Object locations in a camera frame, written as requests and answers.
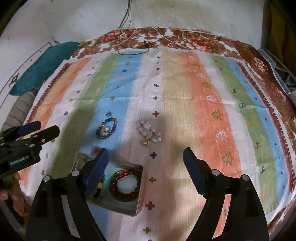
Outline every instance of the open tin box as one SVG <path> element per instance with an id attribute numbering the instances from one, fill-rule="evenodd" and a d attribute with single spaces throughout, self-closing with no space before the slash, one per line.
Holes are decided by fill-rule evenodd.
<path id="1" fill-rule="evenodd" d="M 72 170 L 81 170 L 86 162 L 94 158 L 95 156 L 92 155 L 78 153 Z M 120 173 L 123 173 L 125 170 L 137 171 L 137 175 L 128 175 L 117 180 L 118 189 L 121 193 L 129 194 L 135 188 L 139 188 L 139 194 L 135 197 L 124 198 L 124 195 L 118 195 L 112 189 L 115 179 L 118 179 Z M 98 185 L 100 187 L 100 190 L 97 189 L 98 192 L 96 193 L 99 193 L 98 197 L 96 197 L 97 195 L 86 197 L 86 201 L 114 212 L 136 216 L 140 211 L 140 207 L 142 207 L 145 183 L 142 180 L 146 180 L 146 178 L 141 165 L 109 161 L 104 172 L 104 178 Z"/>

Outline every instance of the white wall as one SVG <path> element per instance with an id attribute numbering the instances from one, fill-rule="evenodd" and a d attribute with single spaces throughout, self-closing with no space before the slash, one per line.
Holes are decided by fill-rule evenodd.
<path id="1" fill-rule="evenodd" d="M 40 5 L 27 1 L 0 37 L 0 91 L 21 64 L 50 40 Z"/>
<path id="2" fill-rule="evenodd" d="M 96 38 L 116 29 L 128 0 L 34 0 L 59 42 Z M 131 26 L 199 28 L 260 48 L 265 0 L 132 0 Z"/>

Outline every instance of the gray container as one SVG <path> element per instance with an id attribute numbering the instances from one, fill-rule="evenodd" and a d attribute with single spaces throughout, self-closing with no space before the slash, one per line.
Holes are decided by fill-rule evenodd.
<path id="1" fill-rule="evenodd" d="M 84 164 L 88 161 L 91 161 L 95 158 L 95 156 L 87 155 L 84 153 L 78 153 L 72 171 L 73 170 L 81 170 Z M 112 173 L 126 170 L 130 168 L 136 168 L 142 170 L 142 176 L 141 176 L 141 184 L 140 184 L 140 190 L 139 195 L 137 199 L 130 201 L 130 202 L 121 202 L 113 198 L 109 192 L 108 184 L 109 184 L 109 178 Z M 137 165 L 137 164 L 131 164 L 131 163 L 121 163 L 121 162 L 113 162 L 109 161 L 106 170 L 105 170 L 105 178 L 104 181 L 104 187 L 101 190 L 100 196 L 98 196 L 95 199 L 87 197 L 86 201 L 89 203 L 92 203 L 93 205 L 96 205 L 98 207 L 102 207 L 114 212 L 130 215 L 130 216 L 136 216 L 139 211 L 140 207 L 143 205 L 143 193 L 144 193 L 144 184 L 145 182 L 143 180 L 147 179 L 147 176 L 144 172 L 143 166 Z"/>

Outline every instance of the yellow curtain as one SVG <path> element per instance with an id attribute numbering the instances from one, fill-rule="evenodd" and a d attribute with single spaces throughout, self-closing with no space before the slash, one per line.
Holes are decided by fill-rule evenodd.
<path id="1" fill-rule="evenodd" d="M 269 1 L 266 2 L 263 13 L 262 47 L 272 52 L 296 75 L 296 31 Z"/>

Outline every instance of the green stripe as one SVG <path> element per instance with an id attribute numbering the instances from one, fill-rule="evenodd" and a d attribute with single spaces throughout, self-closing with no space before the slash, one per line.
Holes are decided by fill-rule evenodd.
<path id="1" fill-rule="evenodd" d="M 223 77 L 233 98 L 236 99 L 239 104 L 243 102 L 245 105 L 244 108 L 238 106 L 238 109 L 246 120 L 259 169 L 265 165 L 265 172 L 263 174 L 259 174 L 259 197 L 265 213 L 269 213 L 278 206 L 276 196 L 276 170 L 269 138 L 258 115 L 257 107 L 233 73 L 232 69 L 228 65 L 228 62 L 223 57 L 211 55 L 211 58 L 213 64 L 217 67 L 217 71 L 220 72 L 221 76 Z M 256 142 L 259 142 L 260 144 L 260 148 L 258 149 L 255 148 Z"/>
<path id="2" fill-rule="evenodd" d="M 50 167 L 53 178 L 63 177 L 72 171 L 72 165 L 79 153 L 82 138 L 93 118 L 97 101 L 101 98 L 107 81 L 110 79 L 120 54 L 109 55 L 96 73 L 88 81 L 80 98 L 76 100 L 68 123 L 59 136 L 59 149 Z"/>

